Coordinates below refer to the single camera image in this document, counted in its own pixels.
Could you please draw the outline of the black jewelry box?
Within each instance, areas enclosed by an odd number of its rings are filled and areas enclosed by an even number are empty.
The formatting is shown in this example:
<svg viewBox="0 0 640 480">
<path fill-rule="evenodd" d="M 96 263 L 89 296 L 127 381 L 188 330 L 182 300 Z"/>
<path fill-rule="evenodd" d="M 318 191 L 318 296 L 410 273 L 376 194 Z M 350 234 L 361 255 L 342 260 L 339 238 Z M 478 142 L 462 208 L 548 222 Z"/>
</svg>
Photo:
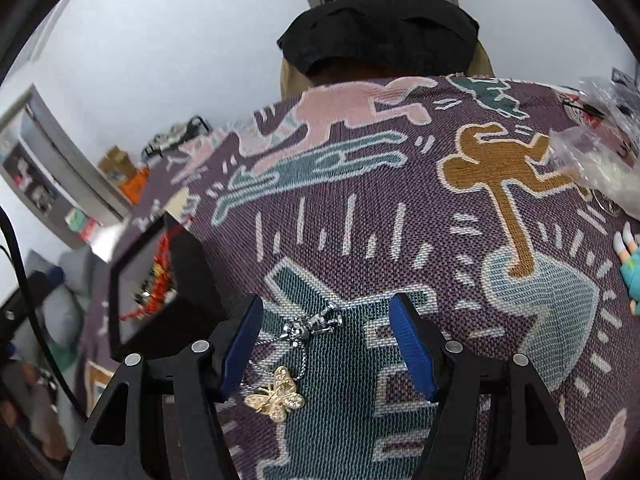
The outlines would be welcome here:
<svg viewBox="0 0 640 480">
<path fill-rule="evenodd" d="M 228 318 L 201 242 L 165 212 L 111 267 L 111 358 L 174 356 Z"/>
</svg>

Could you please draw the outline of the purple patterned blanket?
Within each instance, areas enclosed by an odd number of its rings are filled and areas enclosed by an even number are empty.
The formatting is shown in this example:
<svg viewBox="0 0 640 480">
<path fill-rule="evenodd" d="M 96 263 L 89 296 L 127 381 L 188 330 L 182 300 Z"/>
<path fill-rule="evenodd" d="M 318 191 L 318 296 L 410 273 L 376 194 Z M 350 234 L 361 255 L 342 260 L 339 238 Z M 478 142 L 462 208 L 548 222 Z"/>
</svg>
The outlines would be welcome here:
<svg viewBox="0 0 640 480">
<path fill-rule="evenodd" d="M 465 77 L 334 84 L 200 136 L 153 169 L 116 245 L 171 200 L 222 304 L 265 305 L 245 385 L 286 367 L 282 424 L 219 409 L 243 479 L 407 479 L 436 408 L 388 324 L 403 292 L 481 356 L 523 352 L 590 479 L 639 468 L 639 321 L 612 240 L 632 219 L 549 160 L 556 91 Z"/>
</svg>

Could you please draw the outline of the black shoe rack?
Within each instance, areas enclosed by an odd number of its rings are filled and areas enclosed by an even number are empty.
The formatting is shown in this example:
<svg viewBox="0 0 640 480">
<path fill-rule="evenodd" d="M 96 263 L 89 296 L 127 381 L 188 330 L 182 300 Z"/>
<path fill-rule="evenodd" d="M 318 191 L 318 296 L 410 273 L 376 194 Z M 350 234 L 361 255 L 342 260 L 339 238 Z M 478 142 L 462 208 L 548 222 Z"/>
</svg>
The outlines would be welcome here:
<svg viewBox="0 0 640 480">
<path fill-rule="evenodd" d="M 172 125 L 167 132 L 157 133 L 145 144 L 141 152 L 141 160 L 149 162 L 155 157 L 163 157 L 181 144 L 211 131 L 209 123 L 198 115 L 193 116 L 187 122 L 178 122 L 178 124 Z"/>
</svg>

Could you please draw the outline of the clear plastic bag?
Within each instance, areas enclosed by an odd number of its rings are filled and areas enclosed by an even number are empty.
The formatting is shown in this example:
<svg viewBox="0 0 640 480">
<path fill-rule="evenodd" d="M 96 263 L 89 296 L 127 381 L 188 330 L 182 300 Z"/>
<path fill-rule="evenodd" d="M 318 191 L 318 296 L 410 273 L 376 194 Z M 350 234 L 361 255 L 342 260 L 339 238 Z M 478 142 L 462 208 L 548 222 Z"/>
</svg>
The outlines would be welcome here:
<svg viewBox="0 0 640 480">
<path fill-rule="evenodd" d="M 563 89 L 556 95 L 574 125 L 549 132 L 553 165 L 637 219 L 638 87 L 614 70 L 611 78 L 587 77 L 576 91 Z"/>
</svg>

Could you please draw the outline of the cartoon boy figurine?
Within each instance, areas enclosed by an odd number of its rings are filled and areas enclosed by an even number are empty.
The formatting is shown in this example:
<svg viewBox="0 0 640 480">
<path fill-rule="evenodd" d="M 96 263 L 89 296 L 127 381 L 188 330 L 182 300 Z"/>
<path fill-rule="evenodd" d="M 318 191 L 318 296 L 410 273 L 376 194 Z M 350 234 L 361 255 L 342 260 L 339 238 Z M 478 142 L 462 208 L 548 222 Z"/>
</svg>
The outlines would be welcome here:
<svg viewBox="0 0 640 480">
<path fill-rule="evenodd" d="M 640 302 L 640 258 L 639 245 L 631 232 L 629 222 L 614 234 L 613 249 L 620 260 L 620 275 L 628 289 L 629 310 L 633 316 L 639 315 Z"/>
</svg>

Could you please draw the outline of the cardboard box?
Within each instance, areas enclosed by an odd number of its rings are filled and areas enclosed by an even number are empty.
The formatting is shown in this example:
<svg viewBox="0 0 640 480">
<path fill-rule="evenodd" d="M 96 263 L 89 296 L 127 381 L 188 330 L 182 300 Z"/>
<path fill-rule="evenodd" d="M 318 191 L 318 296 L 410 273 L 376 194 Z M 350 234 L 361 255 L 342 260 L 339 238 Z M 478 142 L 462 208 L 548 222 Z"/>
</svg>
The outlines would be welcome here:
<svg viewBox="0 0 640 480">
<path fill-rule="evenodd" d="M 112 185 L 122 185 L 137 174 L 137 167 L 134 166 L 127 152 L 121 150 L 117 145 L 112 146 L 101 157 L 98 168 Z"/>
</svg>

